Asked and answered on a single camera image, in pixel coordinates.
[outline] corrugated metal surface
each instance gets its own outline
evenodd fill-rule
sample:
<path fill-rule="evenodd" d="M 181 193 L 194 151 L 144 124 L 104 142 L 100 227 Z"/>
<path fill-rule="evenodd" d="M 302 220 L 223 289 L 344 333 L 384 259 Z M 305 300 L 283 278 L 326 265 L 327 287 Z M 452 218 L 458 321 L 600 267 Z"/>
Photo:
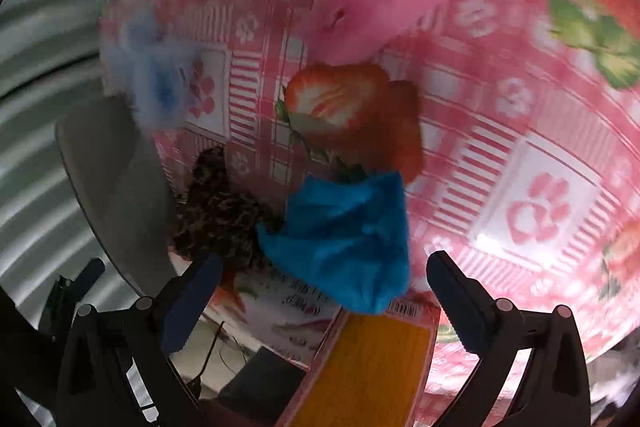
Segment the corrugated metal surface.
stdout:
<path fill-rule="evenodd" d="M 0 5 L 0 285 L 36 325 L 57 274 L 108 260 L 78 206 L 54 141 L 55 121 L 100 94 L 93 0 L 4 0 Z M 107 264 L 85 301 L 128 307 L 132 288 Z M 137 375 L 139 400 L 148 402 Z M 43 425 L 47 411 L 30 403 Z"/>

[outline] folded blue fabric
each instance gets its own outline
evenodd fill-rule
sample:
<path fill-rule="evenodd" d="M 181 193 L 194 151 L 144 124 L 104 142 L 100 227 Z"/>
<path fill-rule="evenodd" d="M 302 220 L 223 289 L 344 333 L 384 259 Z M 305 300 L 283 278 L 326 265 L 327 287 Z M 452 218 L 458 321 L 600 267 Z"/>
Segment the folded blue fabric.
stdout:
<path fill-rule="evenodd" d="M 257 225 L 264 253 L 348 310 L 382 313 L 409 284 L 408 227 L 402 177 L 374 176 L 355 185 L 308 177 L 289 197 L 276 235 Z"/>

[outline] barcode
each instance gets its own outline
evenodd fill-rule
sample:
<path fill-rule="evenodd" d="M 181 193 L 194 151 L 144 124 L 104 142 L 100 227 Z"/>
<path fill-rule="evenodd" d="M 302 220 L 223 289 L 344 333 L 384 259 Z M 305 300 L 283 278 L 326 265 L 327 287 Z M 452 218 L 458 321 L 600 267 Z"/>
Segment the barcode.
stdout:
<path fill-rule="evenodd" d="M 396 315 L 402 315 L 402 317 L 414 318 L 420 314 L 421 308 L 420 304 L 401 299 L 393 299 L 389 302 L 389 306 L 386 308 L 386 311 Z"/>

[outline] red and white tablecloth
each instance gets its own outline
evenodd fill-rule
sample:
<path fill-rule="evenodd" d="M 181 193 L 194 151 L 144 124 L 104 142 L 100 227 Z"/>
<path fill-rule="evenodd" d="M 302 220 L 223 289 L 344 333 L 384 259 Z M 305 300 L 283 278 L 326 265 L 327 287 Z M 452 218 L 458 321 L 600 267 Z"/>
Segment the red and white tablecloth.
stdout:
<path fill-rule="evenodd" d="M 110 7 L 106 39 L 151 4 L 169 34 L 207 45 L 188 130 L 158 136 L 178 188 L 211 140 L 226 143 L 236 182 L 280 207 L 307 172 L 327 173 L 322 158 L 291 144 L 274 113 L 282 87 L 306 63 L 291 29 L 314 1 L 119 0 Z M 467 276 L 521 309 L 568 304 L 592 359 L 640 322 L 640 92 L 629 80 L 640 2 L 556 2 L 447 0 L 374 61 L 420 91 L 424 167 L 406 190 L 412 287 L 426 290 L 426 258 L 444 249 Z M 598 51 L 600 41 L 550 31 L 563 17 L 569 30 L 576 20 L 592 21 L 590 10 L 631 39 L 622 57 L 628 64 Z M 476 362 L 446 319 L 440 333 L 418 415 L 427 424 Z M 504 397 L 517 387 L 522 355 Z"/>

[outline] brown patterned fabric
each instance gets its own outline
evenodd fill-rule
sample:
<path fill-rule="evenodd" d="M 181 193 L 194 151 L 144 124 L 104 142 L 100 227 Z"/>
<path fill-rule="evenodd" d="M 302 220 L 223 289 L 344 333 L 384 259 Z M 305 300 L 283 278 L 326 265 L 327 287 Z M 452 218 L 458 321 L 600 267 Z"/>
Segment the brown patterned fabric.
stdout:
<path fill-rule="evenodd" d="M 192 261 L 215 252 L 236 267 L 249 266 L 263 254 L 255 224 L 277 227 L 271 210 L 248 192 L 231 188 L 222 147 L 200 154 L 193 168 L 193 180 L 186 201 L 178 206 L 174 246 L 177 253 Z"/>

